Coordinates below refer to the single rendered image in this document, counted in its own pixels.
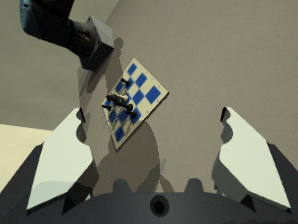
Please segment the white chess piece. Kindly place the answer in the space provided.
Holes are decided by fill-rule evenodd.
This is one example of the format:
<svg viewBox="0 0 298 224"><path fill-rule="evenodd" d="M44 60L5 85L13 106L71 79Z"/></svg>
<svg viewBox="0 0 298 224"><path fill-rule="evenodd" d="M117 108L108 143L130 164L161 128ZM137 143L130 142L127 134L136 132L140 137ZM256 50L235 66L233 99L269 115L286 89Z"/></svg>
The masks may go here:
<svg viewBox="0 0 298 224"><path fill-rule="evenodd" d="M128 100L128 96L121 96L121 95L117 95L117 93L115 93L114 91L111 93L111 96L117 97L119 99L122 100L123 103L126 103Z"/></svg>

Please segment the blue and cream chessboard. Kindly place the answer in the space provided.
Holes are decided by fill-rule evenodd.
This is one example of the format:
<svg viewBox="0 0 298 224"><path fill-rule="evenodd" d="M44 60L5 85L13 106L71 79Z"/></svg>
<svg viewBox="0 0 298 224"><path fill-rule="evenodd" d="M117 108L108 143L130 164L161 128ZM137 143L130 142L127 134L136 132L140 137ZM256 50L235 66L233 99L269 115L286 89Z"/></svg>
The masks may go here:
<svg viewBox="0 0 298 224"><path fill-rule="evenodd" d="M122 82L131 81L129 86ZM104 113L109 125L109 129L116 147L120 147L130 138L130 136L139 128L139 126L148 118L148 116L157 108L157 106L166 98L169 92L134 58L117 81L108 95L114 91L117 95L128 96L126 103L133 104L133 111L137 116L133 118L126 114L126 108L116 106L114 101L104 100L102 105L112 106L111 110L106 108Z"/></svg>

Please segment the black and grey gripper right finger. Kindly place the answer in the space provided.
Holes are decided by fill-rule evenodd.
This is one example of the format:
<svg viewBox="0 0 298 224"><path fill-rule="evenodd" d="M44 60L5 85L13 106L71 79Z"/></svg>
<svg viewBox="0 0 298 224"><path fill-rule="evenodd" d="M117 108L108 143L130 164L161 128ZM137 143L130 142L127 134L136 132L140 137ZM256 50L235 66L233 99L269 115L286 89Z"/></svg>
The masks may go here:
<svg viewBox="0 0 298 224"><path fill-rule="evenodd" d="M224 145L211 174L217 194L245 205L269 224L298 224L296 168L232 108L223 107L220 122Z"/></svg>

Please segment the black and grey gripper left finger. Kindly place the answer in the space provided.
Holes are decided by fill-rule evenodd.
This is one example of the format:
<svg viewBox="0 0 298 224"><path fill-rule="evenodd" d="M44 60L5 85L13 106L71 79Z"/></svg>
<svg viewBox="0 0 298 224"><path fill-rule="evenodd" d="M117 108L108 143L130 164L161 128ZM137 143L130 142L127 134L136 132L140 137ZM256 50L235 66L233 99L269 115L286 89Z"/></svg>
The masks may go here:
<svg viewBox="0 0 298 224"><path fill-rule="evenodd" d="M53 224L93 197L99 172L83 124L82 108L37 145L0 192L0 224Z"/></svg>

